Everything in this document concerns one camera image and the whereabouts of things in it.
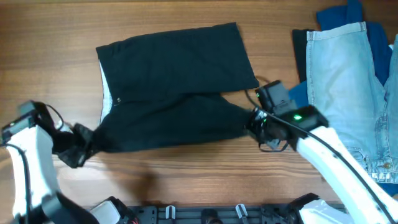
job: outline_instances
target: wood grain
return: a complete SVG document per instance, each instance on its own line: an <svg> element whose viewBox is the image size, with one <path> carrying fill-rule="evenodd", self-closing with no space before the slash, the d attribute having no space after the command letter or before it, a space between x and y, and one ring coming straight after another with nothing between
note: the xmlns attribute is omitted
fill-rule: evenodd
<svg viewBox="0 0 398 224"><path fill-rule="evenodd" d="M102 86L95 47L128 37L236 21L257 76L298 83L292 29L316 29L315 12L343 1L208 1L0 6L0 125L28 99L50 103L70 123L95 128ZM398 2L365 2L368 18L398 33ZM250 108L242 92L225 93ZM82 169L54 157L63 193L82 206L113 195L128 205L234 205L289 202L313 192L338 198L294 152L262 154L240 138L137 153L98 154ZM0 151L0 222L11 218L12 164Z"/></svg>

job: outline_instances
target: dark green fabric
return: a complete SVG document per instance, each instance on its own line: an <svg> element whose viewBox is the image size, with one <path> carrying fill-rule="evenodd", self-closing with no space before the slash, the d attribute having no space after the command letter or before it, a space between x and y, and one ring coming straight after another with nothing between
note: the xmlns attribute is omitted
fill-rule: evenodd
<svg viewBox="0 0 398 224"><path fill-rule="evenodd" d="M235 23L132 37L97 53L114 101L94 134L104 151L244 134L250 112L220 95L258 87Z"/></svg>

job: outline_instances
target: blue jeans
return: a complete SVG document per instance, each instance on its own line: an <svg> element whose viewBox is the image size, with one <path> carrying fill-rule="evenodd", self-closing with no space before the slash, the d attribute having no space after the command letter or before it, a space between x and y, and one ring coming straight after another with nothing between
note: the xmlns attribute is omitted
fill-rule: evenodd
<svg viewBox="0 0 398 224"><path fill-rule="evenodd" d="M365 22L307 32L307 40L308 102L376 182L398 184L398 35L384 86Z"/></svg>

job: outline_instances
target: jeans pocket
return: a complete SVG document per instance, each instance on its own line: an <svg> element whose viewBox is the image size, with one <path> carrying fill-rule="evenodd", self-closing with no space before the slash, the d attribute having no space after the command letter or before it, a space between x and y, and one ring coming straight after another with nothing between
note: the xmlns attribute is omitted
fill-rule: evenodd
<svg viewBox="0 0 398 224"><path fill-rule="evenodd" d="M358 147L346 147L348 152L354 157L354 159L361 165L361 167L368 171L368 165L366 163L366 156L361 148Z"/></svg>

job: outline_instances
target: blue cloth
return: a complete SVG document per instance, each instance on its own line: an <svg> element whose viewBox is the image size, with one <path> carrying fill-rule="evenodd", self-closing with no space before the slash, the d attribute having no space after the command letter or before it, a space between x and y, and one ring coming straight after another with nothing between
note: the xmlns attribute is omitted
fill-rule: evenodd
<svg viewBox="0 0 398 224"><path fill-rule="evenodd" d="M362 22L362 4L358 0L348 0L346 6L335 6L318 12L317 19L321 30L330 30L350 23ZM392 50L388 47L386 33L380 23L367 22L366 30L373 55L375 76L384 86L389 76ZM289 96L307 106L307 88L303 87L307 86L307 81L299 85L300 87L296 86L297 88L291 89Z"/></svg>
<svg viewBox="0 0 398 224"><path fill-rule="evenodd" d="M398 187L398 35L384 86L366 35L365 22L307 33L308 101L374 181Z"/></svg>

